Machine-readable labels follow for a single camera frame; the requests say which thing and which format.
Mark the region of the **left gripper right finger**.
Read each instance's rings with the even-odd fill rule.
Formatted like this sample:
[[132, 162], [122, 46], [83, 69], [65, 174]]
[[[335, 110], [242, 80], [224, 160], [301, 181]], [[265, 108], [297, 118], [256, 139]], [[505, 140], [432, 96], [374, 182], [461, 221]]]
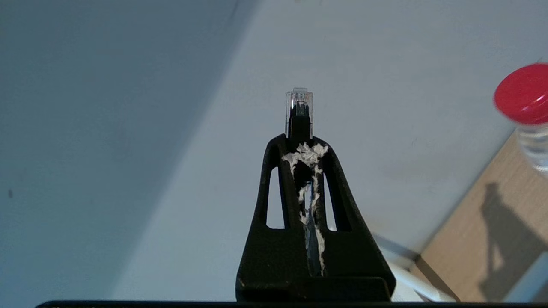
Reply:
[[313, 272], [321, 277], [394, 279], [373, 238], [331, 146], [313, 138], [309, 164], [309, 247]]

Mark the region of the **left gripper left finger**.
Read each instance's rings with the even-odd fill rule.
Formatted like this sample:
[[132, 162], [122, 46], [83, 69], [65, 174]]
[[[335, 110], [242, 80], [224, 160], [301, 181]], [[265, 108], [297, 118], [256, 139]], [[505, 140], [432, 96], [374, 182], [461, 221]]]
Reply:
[[[235, 279], [238, 301], [306, 301], [310, 276], [304, 227], [300, 222], [294, 180], [288, 163], [284, 134], [271, 139], [265, 149], [258, 197], [247, 241]], [[278, 170], [280, 208], [284, 228], [267, 225], [271, 172]]]

